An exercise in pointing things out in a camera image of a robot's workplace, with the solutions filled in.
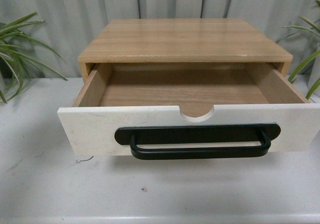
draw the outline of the curtain fold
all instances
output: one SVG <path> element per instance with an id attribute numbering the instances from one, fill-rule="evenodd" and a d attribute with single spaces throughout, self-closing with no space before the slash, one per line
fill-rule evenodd
<path id="1" fill-rule="evenodd" d="M 62 58 L 36 45 L 28 53 L 66 77 L 81 76 L 78 55 L 114 19 L 241 18 L 275 41 L 289 33 L 283 26 L 304 24 L 298 16 L 315 20 L 320 15 L 315 0 L 0 0 L 0 22 L 34 11 L 34 19 L 46 22 L 25 31 Z M 314 50 L 313 40 L 303 35 L 280 45 L 294 54 L 291 69 Z"/>

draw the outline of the plant leaf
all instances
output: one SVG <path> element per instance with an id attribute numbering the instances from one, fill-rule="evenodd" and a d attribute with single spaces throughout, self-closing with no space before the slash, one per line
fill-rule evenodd
<path id="1" fill-rule="evenodd" d="M 30 80 L 30 74 L 29 74 L 29 70 L 26 67 L 26 64 L 22 61 L 22 59 L 20 59 L 19 57 L 17 57 L 18 61 L 20 62 L 22 68 L 25 70 L 26 76 L 28 77 L 28 79 Z"/>
<path id="2" fill-rule="evenodd" d="M 296 30 L 307 31 L 307 32 L 313 33 L 314 35 L 320 37 L 320 35 L 317 32 L 315 32 L 311 29 L 305 28 L 305 27 L 297 26 L 297 25 L 284 26 L 283 28 L 291 28 L 291 29 L 296 29 Z"/>
<path id="3" fill-rule="evenodd" d="M 17 74 L 15 73 L 14 69 L 12 68 L 12 66 L 8 63 L 8 61 L 4 59 L 4 62 L 6 63 L 6 65 L 8 65 L 8 67 L 11 70 L 12 74 L 14 75 L 16 81 L 18 82 L 19 87 L 18 87 L 18 90 L 15 93 L 15 94 L 18 94 L 20 92 L 20 89 L 21 89 L 21 84 L 20 84 L 19 78 L 18 78 Z"/>
<path id="4" fill-rule="evenodd" d="M 13 61 L 13 58 L 11 58 L 9 55 L 6 55 L 2 52 L 0 52 L 0 57 L 3 58 L 3 59 L 6 59 L 8 61 Z"/>
<path id="5" fill-rule="evenodd" d="M 4 102 L 4 103 L 8 103 L 7 101 L 6 101 L 6 99 L 5 99 L 5 97 L 4 97 L 4 94 L 2 93 L 2 91 L 0 90 L 0 97 L 1 97 L 1 99 L 2 99 L 2 101 Z"/>
<path id="6" fill-rule="evenodd" d="M 6 27 L 10 27 L 10 26 L 13 26 L 13 25 L 17 25 L 17 24 L 20 24 L 24 21 L 27 21 L 28 19 L 30 19 L 31 17 L 35 16 L 37 13 L 34 12 L 32 14 L 29 14 L 29 15 L 26 15 L 20 19 L 17 19 L 15 21 L 12 21 L 11 23 L 8 23 L 8 24 L 5 24 L 4 26 L 2 26 L 2 29 L 6 28 Z"/>
<path id="7" fill-rule="evenodd" d="M 34 62 L 34 63 L 37 63 L 38 65 L 40 65 L 40 66 L 42 66 L 42 67 L 44 67 L 44 68 L 46 68 L 46 69 L 54 72 L 55 74 L 59 75 L 59 76 L 60 76 L 61 78 L 63 78 L 64 80 L 67 80 L 67 79 L 66 79 L 63 75 L 61 75 L 59 72 L 57 72 L 57 71 L 55 71 L 54 69 L 50 68 L 49 66 L 41 63 L 39 60 L 36 60 L 36 59 L 34 59 L 34 58 L 32 58 L 32 57 L 30 57 L 30 56 L 28 56 L 28 55 L 25 55 L 25 54 L 20 53 L 20 52 L 17 52 L 17 51 L 10 51 L 10 52 L 11 52 L 11 53 L 14 53 L 14 54 L 16 54 L 16 55 L 19 55 L 19 56 L 22 57 L 22 58 L 26 58 L 26 59 Z"/>
<path id="8" fill-rule="evenodd" d="M 318 78 L 318 80 L 311 86 L 311 88 L 309 89 L 308 93 L 306 94 L 306 98 L 309 99 L 310 96 L 314 93 L 314 91 L 316 91 L 316 89 L 320 86 L 320 77 Z"/>
<path id="9" fill-rule="evenodd" d="M 21 46 L 18 46 L 18 45 L 9 45 L 9 44 L 3 44 L 3 45 L 0 45 L 0 48 L 2 47 L 3 50 L 5 50 L 3 47 L 5 48 L 19 48 L 19 49 L 23 49 L 23 47 Z"/>
<path id="10" fill-rule="evenodd" d="M 27 63 L 31 64 L 33 67 L 35 67 L 36 69 L 38 69 L 41 73 L 43 73 L 44 76 L 46 76 L 46 73 L 39 68 L 39 66 L 37 66 L 36 64 L 32 63 L 31 61 L 25 60 Z"/>
<path id="11" fill-rule="evenodd" d="M 285 37 L 283 37 L 283 38 L 281 38 L 281 39 L 277 40 L 275 43 L 277 44 L 277 43 L 279 43 L 281 40 L 284 40 L 284 39 L 286 39 L 286 38 L 288 38 L 288 37 L 290 37 L 290 36 L 292 36 L 292 35 L 295 35 L 295 34 L 297 34 L 297 33 L 298 33 L 298 32 L 293 33 L 293 34 L 289 34 L 289 35 L 287 35 L 287 36 L 285 36 Z"/>
<path id="12" fill-rule="evenodd" d="M 17 30 L 18 28 L 24 27 L 24 26 L 28 26 L 28 25 L 36 25 L 36 24 L 42 24 L 44 21 L 31 21 L 31 22 L 26 22 L 26 23 L 22 23 L 22 24 L 17 24 L 17 25 L 13 25 L 13 26 L 9 26 L 7 28 L 1 28 L 0 29 L 0 36 L 4 35 L 6 33 L 9 33 L 11 31 Z"/>
<path id="13" fill-rule="evenodd" d="M 5 39 L 7 39 L 7 38 L 9 38 L 9 37 L 18 35 L 18 34 L 20 34 L 20 33 L 19 33 L 19 32 L 12 32 L 12 33 L 5 34 L 5 35 L 3 35 L 3 36 L 0 37 L 0 41 L 5 40 Z"/>
<path id="14" fill-rule="evenodd" d="M 50 46 L 44 44 L 44 43 L 41 42 L 41 41 L 35 40 L 35 39 L 33 39 L 33 38 L 25 35 L 25 34 L 20 34 L 20 35 L 18 35 L 17 37 L 18 37 L 18 38 L 21 38 L 21 39 L 29 40 L 29 41 L 31 41 L 31 42 L 35 42 L 35 43 L 37 43 L 37 44 L 39 44 L 39 45 L 42 45 L 42 46 L 44 46 L 45 48 L 47 48 L 47 49 L 51 50 L 52 52 L 54 52 L 56 55 L 58 55 L 58 56 L 61 58 L 61 56 L 60 56 L 53 48 L 51 48 Z"/>
<path id="15" fill-rule="evenodd" d="M 311 20 L 307 19 L 304 16 L 299 16 L 299 19 L 305 21 L 306 23 L 308 23 L 310 26 L 312 26 L 318 33 L 320 33 L 320 28 L 315 25 Z"/>
<path id="16" fill-rule="evenodd" d="M 313 60 L 317 55 L 320 54 L 320 50 L 315 51 L 311 55 L 309 55 L 305 60 L 303 60 L 290 74 L 288 81 L 292 83 L 294 77 L 309 63 L 311 60 Z"/>

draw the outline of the drawer handle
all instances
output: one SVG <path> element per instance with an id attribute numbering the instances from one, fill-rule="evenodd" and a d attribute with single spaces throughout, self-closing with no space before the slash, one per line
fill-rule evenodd
<path id="1" fill-rule="evenodd" d="M 115 132 L 121 145 L 130 145 L 134 157 L 143 160 L 258 157 L 267 154 L 271 140 L 281 132 L 277 124 L 124 127 Z M 259 146 L 140 148 L 143 144 L 182 144 L 260 141 Z"/>

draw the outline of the wood grain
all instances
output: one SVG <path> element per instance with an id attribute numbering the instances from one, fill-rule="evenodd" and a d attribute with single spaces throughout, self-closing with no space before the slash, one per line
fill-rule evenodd
<path id="1" fill-rule="evenodd" d="M 78 59 L 86 80 L 86 63 L 290 63 L 292 55 L 240 19 L 157 19 L 112 21 Z"/>
<path id="2" fill-rule="evenodd" d="M 98 106 L 111 72 L 112 66 L 110 64 L 96 64 L 84 86 L 80 90 L 72 107 Z"/>
<path id="3" fill-rule="evenodd" d="M 244 70 L 113 71 L 100 106 L 178 105 L 199 117 L 214 104 L 265 103 Z"/>
<path id="4" fill-rule="evenodd" d="M 309 101 L 271 64 L 247 64 L 246 70 L 266 99 L 272 104 L 309 103 Z"/>

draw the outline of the white drawer front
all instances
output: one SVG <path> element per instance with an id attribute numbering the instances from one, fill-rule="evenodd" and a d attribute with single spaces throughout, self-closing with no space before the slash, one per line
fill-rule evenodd
<path id="1" fill-rule="evenodd" d="M 77 155 L 131 155 L 114 139 L 120 127 L 276 123 L 269 151 L 303 151 L 320 130 L 320 104 L 214 105 L 207 115 L 182 116 L 179 106 L 60 108 L 58 116 Z"/>

